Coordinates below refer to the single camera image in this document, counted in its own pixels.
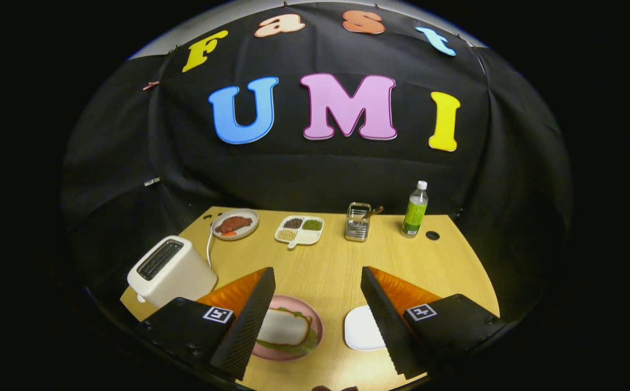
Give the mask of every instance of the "toaster slot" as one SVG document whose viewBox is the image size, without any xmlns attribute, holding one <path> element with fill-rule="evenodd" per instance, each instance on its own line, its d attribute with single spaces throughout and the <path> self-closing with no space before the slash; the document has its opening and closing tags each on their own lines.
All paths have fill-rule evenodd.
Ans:
<svg viewBox="0 0 630 391">
<path fill-rule="evenodd" d="M 152 280 L 183 246 L 183 243 L 176 240 L 167 240 L 136 269 L 136 272 L 144 279 Z"/>
</svg>

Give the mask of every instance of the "orange letter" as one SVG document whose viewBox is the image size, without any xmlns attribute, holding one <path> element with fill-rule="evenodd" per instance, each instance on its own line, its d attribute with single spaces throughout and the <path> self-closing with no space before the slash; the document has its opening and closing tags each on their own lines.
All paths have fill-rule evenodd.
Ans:
<svg viewBox="0 0 630 391">
<path fill-rule="evenodd" d="M 364 11 L 346 11 L 344 29 L 354 33 L 379 34 L 385 30 L 380 15 Z"/>
<path fill-rule="evenodd" d="M 226 35 L 228 35 L 228 30 L 223 30 L 219 33 L 211 35 L 211 37 L 203 38 L 203 40 L 200 40 L 190 46 L 189 59 L 187 59 L 187 64 L 182 69 L 182 72 L 187 72 L 193 67 L 203 64 L 204 61 L 207 60 L 207 57 L 203 53 L 213 52 L 213 49 L 215 49 L 216 45 L 218 45 L 217 39 L 223 38 Z"/>
<path fill-rule="evenodd" d="M 305 24 L 300 22 L 300 15 L 298 14 L 279 15 L 267 19 L 259 25 L 262 28 L 254 33 L 254 36 L 257 38 L 268 37 L 278 33 L 292 33 L 305 27 Z"/>
</svg>

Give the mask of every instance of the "blue letter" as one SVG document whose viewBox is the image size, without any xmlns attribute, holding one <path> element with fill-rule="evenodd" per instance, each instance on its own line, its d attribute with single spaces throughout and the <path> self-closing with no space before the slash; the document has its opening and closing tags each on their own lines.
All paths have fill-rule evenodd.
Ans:
<svg viewBox="0 0 630 391">
<path fill-rule="evenodd" d="M 213 126 L 221 140 L 230 144 L 246 144 L 257 141 L 269 133 L 273 125 L 273 86 L 278 84 L 276 77 L 262 77 L 247 85 L 254 92 L 257 118 L 249 126 L 238 124 L 235 119 L 235 102 L 238 87 L 225 87 L 213 92 L 208 101 L 213 104 Z"/>
<path fill-rule="evenodd" d="M 435 47 L 436 49 L 447 55 L 456 54 L 454 50 L 444 45 L 444 42 L 447 42 L 447 38 L 439 36 L 438 33 L 434 32 L 431 29 L 426 29 L 426 27 L 416 27 L 416 30 L 424 33 L 428 42 L 431 42 L 431 45 L 433 45 L 433 47 Z"/>
</svg>

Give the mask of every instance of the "lentils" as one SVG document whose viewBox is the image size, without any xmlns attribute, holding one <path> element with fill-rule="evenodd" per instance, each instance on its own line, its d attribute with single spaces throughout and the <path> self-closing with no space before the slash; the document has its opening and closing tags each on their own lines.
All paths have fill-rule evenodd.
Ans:
<svg viewBox="0 0 630 391">
<path fill-rule="evenodd" d="M 284 228 L 300 228 L 300 225 L 303 223 L 302 218 L 291 218 L 283 224 Z"/>
<path fill-rule="evenodd" d="M 319 220 L 307 220 L 305 224 L 303 224 L 303 229 L 319 231 L 322 229 L 322 222 Z"/>
<path fill-rule="evenodd" d="M 291 231 L 291 230 L 280 230 L 277 233 L 277 237 L 280 240 L 286 240 L 288 242 L 292 241 L 295 238 L 295 231 Z"/>
</svg>

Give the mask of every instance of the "letter m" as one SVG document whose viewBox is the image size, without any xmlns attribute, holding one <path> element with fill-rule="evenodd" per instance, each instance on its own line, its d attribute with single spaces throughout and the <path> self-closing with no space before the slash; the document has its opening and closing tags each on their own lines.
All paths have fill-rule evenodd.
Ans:
<svg viewBox="0 0 630 391">
<path fill-rule="evenodd" d="M 327 123 L 327 110 L 346 137 L 353 133 L 363 111 L 365 124 L 359 130 L 361 137 L 372 140 L 397 137 L 397 131 L 392 127 L 393 79 L 366 76 L 353 97 L 331 74 L 309 74 L 300 79 L 300 83 L 310 91 L 310 126 L 303 131 L 305 138 L 324 140 L 334 136 L 334 127 Z"/>
</svg>

